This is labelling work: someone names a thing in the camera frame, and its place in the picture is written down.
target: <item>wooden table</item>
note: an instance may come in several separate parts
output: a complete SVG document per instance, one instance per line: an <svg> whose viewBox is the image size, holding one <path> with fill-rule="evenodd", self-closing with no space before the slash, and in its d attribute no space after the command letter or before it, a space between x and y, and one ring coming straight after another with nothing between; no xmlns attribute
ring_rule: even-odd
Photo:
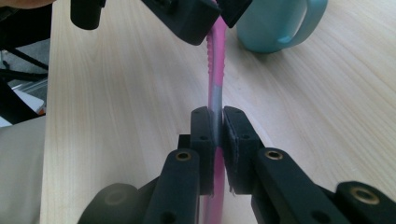
<svg viewBox="0 0 396 224"><path fill-rule="evenodd" d="M77 223L116 182L158 176L190 112L206 105L206 46L177 39L140 1L107 1L79 30L53 5L42 223ZM301 45L262 55L227 32L224 104L247 113L268 147L286 150L330 190L358 180L396 199L396 3L331 0ZM254 223L226 188L223 223Z"/></svg>

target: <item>black grip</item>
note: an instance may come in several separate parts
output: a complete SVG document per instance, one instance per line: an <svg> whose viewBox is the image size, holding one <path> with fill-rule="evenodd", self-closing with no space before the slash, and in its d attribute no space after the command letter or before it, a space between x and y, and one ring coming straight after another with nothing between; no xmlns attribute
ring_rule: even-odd
<svg viewBox="0 0 396 224"><path fill-rule="evenodd" d="M220 15L212 0L142 0L177 37L200 45Z"/></svg>
<svg viewBox="0 0 396 224"><path fill-rule="evenodd" d="M94 30L99 26L106 0L71 0L70 19L79 28Z"/></svg>

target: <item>brass insert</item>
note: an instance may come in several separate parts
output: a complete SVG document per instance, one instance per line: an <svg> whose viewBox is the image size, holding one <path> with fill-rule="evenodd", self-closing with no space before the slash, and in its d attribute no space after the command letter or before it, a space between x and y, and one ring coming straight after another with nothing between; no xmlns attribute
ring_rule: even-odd
<svg viewBox="0 0 396 224"><path fill-rule="evenodd" d="M283 159L283 154L277 151L266 151L265 156L274 161Z"/></svg>
<svg viewBox="0 0 396 224"><path fill-rule="evenodd" d="M379 204L379 198L370 190L362 188L362 187L353 187L350 190L350 193L353 195L355 199L362 203L367 204Z"/></svg>
<svg viewBox="0 0 396 224"><path fill-rule="evenodd" d="M176 159L178 161L189 161L191 159L191 154L185 151L176 154Z"/></svg>

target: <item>pink plastic strip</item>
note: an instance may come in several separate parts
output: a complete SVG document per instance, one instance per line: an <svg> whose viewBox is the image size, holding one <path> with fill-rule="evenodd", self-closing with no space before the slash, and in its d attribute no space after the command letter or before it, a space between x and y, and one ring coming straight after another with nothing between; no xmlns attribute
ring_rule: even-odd
<svg viewBox="0 0 396 224"><path fill-rule="evenodd" d="M213 113L213 120L222 121L222 90L225 59L225 31L226 24L219 17L207 36L207 54L209 61L209 110ZM224 159L220 146L221 125L213 124L213 133L217 147L214 164L214 192L212 196L204 198L204 223L220 224L224 200Z"/></svg>

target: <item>screw hole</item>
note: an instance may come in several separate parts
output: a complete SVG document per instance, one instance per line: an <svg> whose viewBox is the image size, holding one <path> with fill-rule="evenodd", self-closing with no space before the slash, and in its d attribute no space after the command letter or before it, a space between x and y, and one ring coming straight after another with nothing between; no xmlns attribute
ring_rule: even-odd
<svg viewBox="0 0 396 224"><path fill-rule="evenodd" d="M176 154L176 159L178 161L189 161L191 159L191 154L188 152L179 152Z"/></svg>
<svg viewBox="0 0 396 224"><path fill-rule="evenodd" d="M354 187L350 190L350 193L362 203L379 204L379 198L368 189Z"/></svg>
<svg viewBox="0 0 396 224"><path fill-rule="evenodd" d="M321 211L313 211L311 213L311 216L318 223L326 224L326 223L331 223L332 221L326 213Z"/></svg>
<svg viewBox="0 0 396 224"><path fill-rule="evenodd" d="M267 151L265 152L265 156L271 160L278 161L283 159L283 155L277 151Z"/></svg>
<svg viewBox="0 0 396 224"><path fill-rule="evenodd" d="M161 214L161 223L162 224L173 224L176 222L176 214L173 212L164 212Z"/></svg>

